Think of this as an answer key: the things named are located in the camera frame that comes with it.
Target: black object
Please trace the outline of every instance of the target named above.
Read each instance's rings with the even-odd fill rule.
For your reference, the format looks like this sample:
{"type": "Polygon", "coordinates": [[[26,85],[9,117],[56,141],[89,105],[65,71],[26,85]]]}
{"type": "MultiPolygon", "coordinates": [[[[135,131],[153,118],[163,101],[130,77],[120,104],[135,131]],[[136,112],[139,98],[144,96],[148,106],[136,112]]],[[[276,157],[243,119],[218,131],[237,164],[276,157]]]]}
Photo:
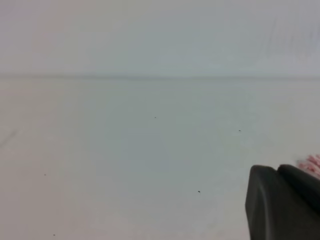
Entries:
{"type": "Polygon", "coordinates": [[[293,166],[254,165],[245,201],[251,240],[320,240],[317,188],[318,179],[293,166]]]}

